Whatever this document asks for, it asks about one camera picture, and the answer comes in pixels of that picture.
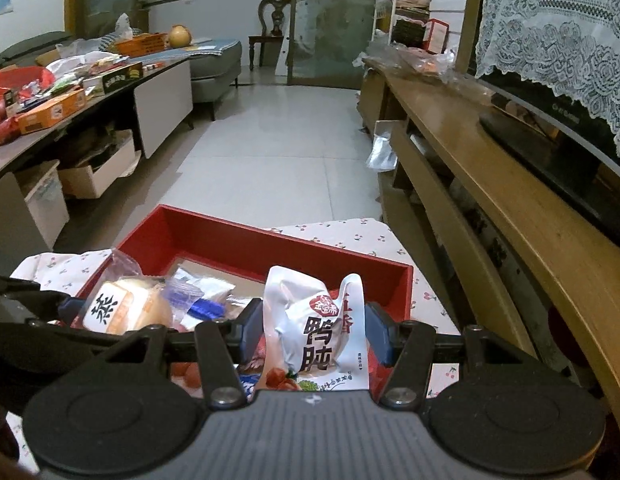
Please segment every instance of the wooden chair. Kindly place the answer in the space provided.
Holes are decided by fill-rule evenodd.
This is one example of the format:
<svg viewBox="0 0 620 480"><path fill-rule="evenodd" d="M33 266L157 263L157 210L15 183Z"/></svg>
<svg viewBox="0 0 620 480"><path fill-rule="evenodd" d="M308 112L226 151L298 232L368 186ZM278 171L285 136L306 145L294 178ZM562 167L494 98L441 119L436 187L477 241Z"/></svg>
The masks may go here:
<svg viewBox="0 0 620 480"><path fill-rule="evenodd" d="M283 9L290 4L291 0L262 0L259 4L257 14L259 21L261 22L261 35L249 36L250 43L250 70L254 69L254 44L259 43L261 47L259 49L259 66L263 66L263 47L265 43L279 43L283 42L283 32L281 31L281 25L283 24ZM274 10L272 11L272 31L268 34L268 27L263 19L263 11L267 5L272 5Z"/></svg>

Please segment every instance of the red tray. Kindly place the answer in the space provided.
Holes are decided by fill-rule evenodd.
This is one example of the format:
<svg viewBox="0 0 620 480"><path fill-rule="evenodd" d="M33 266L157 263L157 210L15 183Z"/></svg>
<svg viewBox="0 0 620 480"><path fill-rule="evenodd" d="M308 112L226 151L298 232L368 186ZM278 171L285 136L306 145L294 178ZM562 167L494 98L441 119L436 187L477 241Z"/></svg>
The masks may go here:
<svg viewBox="0 0 620 480"><path fill-rule="evenodd" d="M412 267L315 242L160 205L117 247L134 258L144 274L161 276L177 259L264 283L280 265L314 276L328 290L356 272L366 301L376 301L394 320L410 318ZM82 291L87 294L99 273Z"/></svg>

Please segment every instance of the packaged bread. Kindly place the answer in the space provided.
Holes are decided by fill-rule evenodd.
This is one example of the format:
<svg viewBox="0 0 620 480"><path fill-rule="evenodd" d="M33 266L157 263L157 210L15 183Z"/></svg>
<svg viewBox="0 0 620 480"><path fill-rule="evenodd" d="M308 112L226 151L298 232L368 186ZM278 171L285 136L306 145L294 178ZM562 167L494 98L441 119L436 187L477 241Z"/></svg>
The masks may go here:
<svg viewBox="0 0 620 480"><path fill-rule="evenodd" d="M169 327L172 310L163 288L162 283L143 277L104 282L85 312L84 327L118 335L150 324Z"/></svg>

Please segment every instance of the television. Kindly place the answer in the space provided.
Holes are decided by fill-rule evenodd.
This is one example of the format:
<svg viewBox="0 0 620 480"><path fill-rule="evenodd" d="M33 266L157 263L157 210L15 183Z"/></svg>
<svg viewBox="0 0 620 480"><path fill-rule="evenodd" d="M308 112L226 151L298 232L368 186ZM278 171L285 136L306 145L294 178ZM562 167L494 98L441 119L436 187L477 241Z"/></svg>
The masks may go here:
<svg viewBox="0 0 620 480"><path fill-rule="evenodd" d="M466 1L456 60L456 70L472 78L477 74L483 2ZM620 247L620 193L597 176L603 164L620 180L620 156L608 123L592 118L579 100L556 96L548 86L517 72L495 68L477 81L496 92L493 103L511 100L561 131L558 139L551 139L498 107L480 119L484 130L505 151Z"/></svg>

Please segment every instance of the white lace cloth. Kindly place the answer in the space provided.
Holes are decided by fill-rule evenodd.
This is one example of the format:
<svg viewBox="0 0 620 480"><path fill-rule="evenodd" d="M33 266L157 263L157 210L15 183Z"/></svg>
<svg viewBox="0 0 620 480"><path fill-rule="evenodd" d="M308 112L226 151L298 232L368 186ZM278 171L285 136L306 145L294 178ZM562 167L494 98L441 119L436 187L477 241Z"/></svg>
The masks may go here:
<svg viewBox="0 0 620 480"><path fill-rule="evenodd" d="M620 156L620 0L484 0L476 58L578 99Z"/></svg>

